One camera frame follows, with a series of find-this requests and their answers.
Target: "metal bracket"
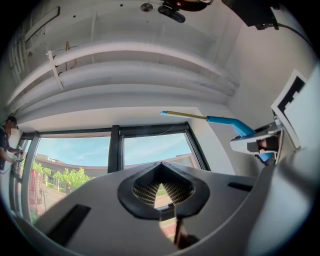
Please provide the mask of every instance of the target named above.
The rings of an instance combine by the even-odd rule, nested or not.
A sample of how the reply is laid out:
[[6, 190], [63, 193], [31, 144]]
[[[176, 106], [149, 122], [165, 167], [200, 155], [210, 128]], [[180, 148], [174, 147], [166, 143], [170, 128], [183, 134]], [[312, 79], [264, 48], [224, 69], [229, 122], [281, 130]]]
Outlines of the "metal bracket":
[[63, 90], [64, 86], [62, 85], [60, 77], [58, 75], [58, 72], [57, 72], [57, 69], [56, 69], [56, 65], [55, 65], [55, 62], [54, 62], [54, 57], [52, 56], [52, 51], [50, 51], [50, 50], [48, 51], [48, 56], [49, 56], [50, 66], [51, 66], [51, 69], [53, 71], [56, 83], [60, 87], [60, 89]]

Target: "sky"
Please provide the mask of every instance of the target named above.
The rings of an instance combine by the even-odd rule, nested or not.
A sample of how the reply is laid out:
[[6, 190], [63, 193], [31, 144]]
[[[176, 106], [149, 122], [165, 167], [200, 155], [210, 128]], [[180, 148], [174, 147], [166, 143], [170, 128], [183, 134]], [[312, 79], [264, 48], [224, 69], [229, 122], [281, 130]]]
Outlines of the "sky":
[[[41, 138], [36, 154], [77, 166], [108, 166], [110, 137]], [[134, 165], [191, 153], [183, 133], [124, 139], [124, 164]]]

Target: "blue handle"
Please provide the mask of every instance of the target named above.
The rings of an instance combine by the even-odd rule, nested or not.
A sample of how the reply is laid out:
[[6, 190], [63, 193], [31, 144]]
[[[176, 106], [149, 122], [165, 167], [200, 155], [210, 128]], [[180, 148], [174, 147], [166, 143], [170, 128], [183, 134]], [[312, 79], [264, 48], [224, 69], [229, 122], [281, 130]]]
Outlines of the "blue handle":
[[[238, 119], [234, 118], [226, 118], [226, 117], [218, 117], [218, 116], [207, 116], [209, 123], [216, 123], [216, 124], [222, 124], [222, 125], [230, 125], [233, 127], [235, 132], [240, 135], [240, 137], [248, 136], [255, 134], [255, 130], [251, 129], [249, 126], [244, 124]], [[273, 156], [273, 153], [265, 153], [259, 155], [262, 161], [267, 161], [270, 157]]]

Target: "person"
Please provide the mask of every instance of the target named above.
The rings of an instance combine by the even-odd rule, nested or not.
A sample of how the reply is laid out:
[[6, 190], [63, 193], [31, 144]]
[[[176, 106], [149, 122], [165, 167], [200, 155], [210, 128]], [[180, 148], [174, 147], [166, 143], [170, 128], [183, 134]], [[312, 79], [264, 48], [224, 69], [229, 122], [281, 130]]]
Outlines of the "person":
[[0, 126], [0, 172], [4, 171], [6, 161], [14, 164], [14, 160], [8, 156], [7, 151], [10, 153], [18, 153], [19, 149], [10, 147], [9, 138], [11, 134], [18, 130], [17, 119], [14, 116], [9, 116], [3, 126]]

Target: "window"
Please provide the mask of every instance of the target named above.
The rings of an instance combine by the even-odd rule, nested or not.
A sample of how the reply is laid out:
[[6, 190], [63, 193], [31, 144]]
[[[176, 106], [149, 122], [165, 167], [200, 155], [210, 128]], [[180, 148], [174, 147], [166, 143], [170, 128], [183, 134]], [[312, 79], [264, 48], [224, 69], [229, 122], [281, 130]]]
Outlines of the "window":
[[109, 136], [40, 139], [29, 181], [33, 223], [85, 182], [107, 174], [109, 144]]
[[200, 168], [184, 133], [124, 139], [124, 168], [166, 161]]

